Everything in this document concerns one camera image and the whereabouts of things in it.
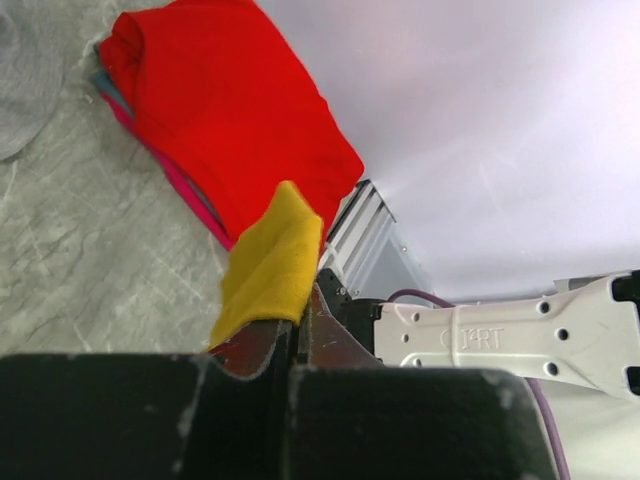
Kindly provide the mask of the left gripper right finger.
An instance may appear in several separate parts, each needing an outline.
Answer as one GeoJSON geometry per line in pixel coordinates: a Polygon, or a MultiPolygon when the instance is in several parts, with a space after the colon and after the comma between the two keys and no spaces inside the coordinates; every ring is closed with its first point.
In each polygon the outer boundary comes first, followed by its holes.
{"type": "Polygon", "coordinates": [[[546,479],[524,384],[496,370],[387,367],[314,289],[289,380],[293,479],[546,479]]]}

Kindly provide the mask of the grey tank top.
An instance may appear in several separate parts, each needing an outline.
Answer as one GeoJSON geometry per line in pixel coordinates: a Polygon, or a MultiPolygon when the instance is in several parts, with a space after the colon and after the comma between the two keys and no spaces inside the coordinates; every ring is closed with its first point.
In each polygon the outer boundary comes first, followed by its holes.
{"type": "Polygon", "coordinates": [[[64,79],[63,36],[44,1],[1,3],[1,161],[42,131],[64,79]]]}

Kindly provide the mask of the red folded cloth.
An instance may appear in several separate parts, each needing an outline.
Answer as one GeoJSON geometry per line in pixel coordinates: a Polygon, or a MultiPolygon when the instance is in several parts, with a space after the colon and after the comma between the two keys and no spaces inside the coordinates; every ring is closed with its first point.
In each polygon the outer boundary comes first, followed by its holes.
{"type": "Polygon", "coordinates": [[[124,12],[99,58],[133,133],[195,183],[231,239],[284,181],[331,225],[363,175],[305,66],[252,1],[124,12]]]}

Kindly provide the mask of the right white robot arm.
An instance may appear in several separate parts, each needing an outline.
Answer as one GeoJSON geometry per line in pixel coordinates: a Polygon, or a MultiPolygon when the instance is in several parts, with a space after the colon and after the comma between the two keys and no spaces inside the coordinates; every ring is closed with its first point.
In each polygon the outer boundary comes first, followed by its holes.
{"type": "Polygon", "coordinates": [[[639,274],[602,277],[540,299],[433,308],[354,299],[317,277],[330,312],[389,366],[501,369],[639,399],[639,274]]]}

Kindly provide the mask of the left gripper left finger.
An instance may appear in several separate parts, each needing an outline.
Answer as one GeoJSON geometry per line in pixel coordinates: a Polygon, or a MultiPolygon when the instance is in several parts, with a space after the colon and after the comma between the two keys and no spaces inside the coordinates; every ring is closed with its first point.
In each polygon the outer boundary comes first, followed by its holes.
{"type": "Polygon", "coordinates": [[[1,360],[5,479],[272,479],[290,325],[203,354],[1,360]]]}

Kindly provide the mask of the bright yellow sock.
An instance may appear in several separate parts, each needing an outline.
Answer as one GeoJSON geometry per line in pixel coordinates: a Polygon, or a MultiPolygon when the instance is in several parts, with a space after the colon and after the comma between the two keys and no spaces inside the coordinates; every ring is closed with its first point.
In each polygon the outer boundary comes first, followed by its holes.
{"type": "Polygon", "coordinates": [[[300,323],[316,276],[322,234],[323,220],[295,184],[280,183],[265,213],[230,252],[211,348],[255,321],[300,323]]]}

